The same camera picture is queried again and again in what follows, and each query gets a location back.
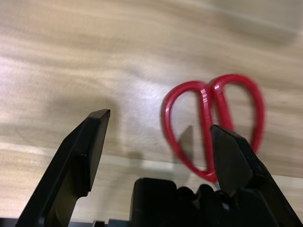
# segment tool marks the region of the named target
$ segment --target wooden table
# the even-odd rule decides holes
[[[203,181],[172,154],[160,108],[176,85],[242,73],[267,106],[259,157],[303,220],[301,0],[0,1],[0,216],[18,217],[65,136],[90,112],[112,116],[93,191],[73,219],[128,218],[134,181]],[[226,89],[236,131],[250,135],[250,99]],[[195,95],[173,126],[205,166]]]

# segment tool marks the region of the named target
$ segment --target scissors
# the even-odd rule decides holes
[[[234,126],[231,119],[231,114],[227,106],[227,102],[224,96],[223,88],[228,83],[236,83],[241,85],[249,91],[255,106],[255,122],[253,127],[252,138],[250,145],[253,151],[257,154],[258,147],[262,140],[262,133],[264,128],[264,103],[262,95],[257,85],[249,78],[239,74],[227,74],[215,78],[209,84],[202,81],[189,81],[180,84],[173,88],[166,98],[164,99],[162,106],[162,128],[164,134],[176,153],[177,157],[195,174],[210,181],[217,182],[217,177],[214,170],[214,158],[213,158],[213,147],[212,147],[212,135],[210,128],[213,125],[212,120],[212,103],[216,104],[219,124],[226,129],[234,131]],[[194,91],[197,93],[199,98],[199,111],[200,111],[200,122],[201,132],[203,136],[203,146],[205,151],[205,159],[207,163],[206,170],[200,170],[197,168],[191,160],[185,155],[181,146],[178,144],[171,126],[171,110],[176,99],[183,93],[188,91]]]

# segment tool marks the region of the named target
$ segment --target light wood surface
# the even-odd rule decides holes
[[[280,175],[303,218],[302,4],[0,1],[0,216],[19,216],[61,141],[103,108],[112,111],[107,162],[101,161],[94,191],[77,205],[74,219],[127,218],[134,181],[157,173],[138,166],[140,160],[172,165],[157,176],[196,188],[200,179],[174,170],[182,165],[162,134],[162,101],[182,82],[242,73],[257,82],[267,106],[259,157]],[[236,86],[226,92],[236,131],[248,137],[249,98]],[[175,104],[173,126],[195,163],[205,166],[194,94]],[[115,199],[106,200],[108,193]]]

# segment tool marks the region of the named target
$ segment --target black plastic object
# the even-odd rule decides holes
[[[214,166],[222,191],[234,195],[240,188],[256,190],[264,198],[279,226],[303,226],[245,138],[218,125],[212,127],[212,137]]]
[[[68,226],[76,201],[94,183],[109,116],[109,110],[92,112],[64,139],[17,227]]]

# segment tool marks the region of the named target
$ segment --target scissor handle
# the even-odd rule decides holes
[[[207,163],[206,170],[200,170],[192,161],[185,155],[181,146],[177,142],[171,124],[171,110],[176,99],[184,92],[194,91],[199,97],[199,107],[201,114],[201,132],[203,136],[203,145],[205,150],[205,158]],[[216,182],[217,177],[214,170],[214,158],[213,158],[213,147],[212,147],[212,136],[210,128],[213,124],[211,116],[211,96],[209,87],[202,81],[190,81],[176,86],[166,96],[163,102],[162,108],[162,126],[165,136],[170,143],[172,149],[175,151],[178,158],[194,173],[198,176],[210,181]]]
[[[210,88],[212,89],[211,94],[216,103],[218,109],[219,122],[223,128],[230,129],[234,131],[234,126],[232,124],[232,118],[230,115],[229,108],[226,103],[226,99],[223,93],[223,88],[228,83],[237,83],[240,86],[245,87],[255,104],[255,122],[253,127],[253,134],[250,141],[250,145],[257,154],[259,145],[261,143],[263,128],[264,128],[264,115],[265,108],[262,99],[261,92],[259,91],[257,85],[251,81],[249,78],[239,75],[239,74],[227,74],[215,78],[211,82]]]

